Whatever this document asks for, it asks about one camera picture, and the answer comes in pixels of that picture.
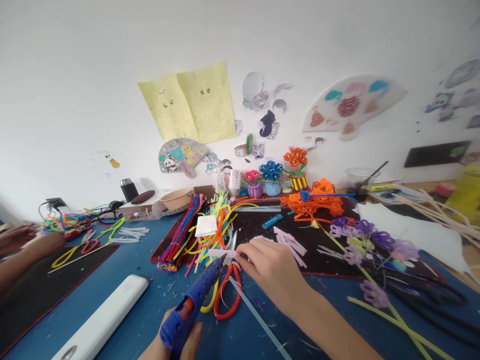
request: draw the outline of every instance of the white box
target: white box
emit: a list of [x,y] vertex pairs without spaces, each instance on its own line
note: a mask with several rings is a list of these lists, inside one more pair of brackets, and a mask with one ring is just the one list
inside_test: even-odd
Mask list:
[[145,221],[145,220],[160,220],[162,213],[167,210],[167,207],[160,201],[162,194],[158,191],[141,204],[132,204],[129,202],[120,206],[119,210],[123,214],[125,221]]

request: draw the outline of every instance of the paper cutout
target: paper cutout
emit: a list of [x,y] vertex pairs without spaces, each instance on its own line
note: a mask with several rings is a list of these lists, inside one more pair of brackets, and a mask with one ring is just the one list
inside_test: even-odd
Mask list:
[[223,61],[176,76],[202,144],[237,136],[234,111]]
[[158,162],[162,173],[185,173],[195,176],[194,166],[206,154],[207,148],[190,138],[175,138],[164,143],[158,152]]
[[339,131],[341,140],[351,140],[364,122],[399,102],[406,93],[396,81],[382,76],[344,78],[312,104],[302,131]]
[[259,72],[249,72],[243,80],[242,95],[246,100],[252,100],[264,87],[264,77]]
[[174,73],[160,80],[139,82],[138,87],[164,142],[175,138],[199,141],[189,103]]
[[265,144],[263,142],[253,142],[251,144],[251,153],[255,160],[263,159],[265,154]]
[[445,89],[454,88],[473,79],[480,71],[480,59],[464,62],[445,80]]
[[282,90],[290,90],[291,88],[293,87],[293,85],[291,83],[288,83],[288,82],[285,82],[285,83],[282,83],[280,85],[277,85],[274,89],[273,89],[273,93],[272,93],[272,96],[274,99],[277,98],[277,94],[282,91]]
[[241,120],[235,120],[235,130],[236,130],[237,136],[240,136],[243,129],[244,129],[244,123]]
[[475,115],[470,119],[470,122],[466,126],[467,129],[480,128],[480,115]]
[[218,155],[214,152],[211,152],[206,156],[206,161],[207,161],[207,164],[206,164],[205,172],[207,174],[211,174],[212,170],[220,166],[220,164],[222,163]]
[[236,136],[223,61],[138,86],[162,140],[187,137],[207,144]]
[[275,139],[279,131],[280,124],[275,122],[275,114],[268,110],[267,114],[260,119],[263,126],[260,129],[260,136],[270,140]]
[[282,114],[285,114],[285,112],[287,111],[287,103],[285,102],[285,100],[277,99],[273,102],[273,104],[271,105],[271,108],[283,109]]

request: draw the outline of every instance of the yellow container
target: yellow container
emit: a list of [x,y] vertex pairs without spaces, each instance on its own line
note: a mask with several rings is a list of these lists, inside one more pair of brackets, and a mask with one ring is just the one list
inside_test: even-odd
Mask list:
[[[465,215],[472,224],[480,225],[480,162],[465,167],[445,204]],[[462,222],[458,215],[453,214],[452,218]]]

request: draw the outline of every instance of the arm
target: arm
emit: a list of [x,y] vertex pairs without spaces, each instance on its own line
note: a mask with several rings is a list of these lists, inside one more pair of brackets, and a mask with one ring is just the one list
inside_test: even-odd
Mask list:
[[63,232],[52,232],[0,264],[0,296],[6,294],[28,269],[65,244]]
[[292,319],[332,359],[381,359],[321,294],[305,281],[290,250],[253,239],[241,244],[235,260],[278,309]]

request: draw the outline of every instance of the thermos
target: thermos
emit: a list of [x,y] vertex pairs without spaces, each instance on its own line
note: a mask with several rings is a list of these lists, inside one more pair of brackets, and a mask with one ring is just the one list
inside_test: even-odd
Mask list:
[[129,178],[120,180],[120,188],[127,203],[139,195],[135,184]]

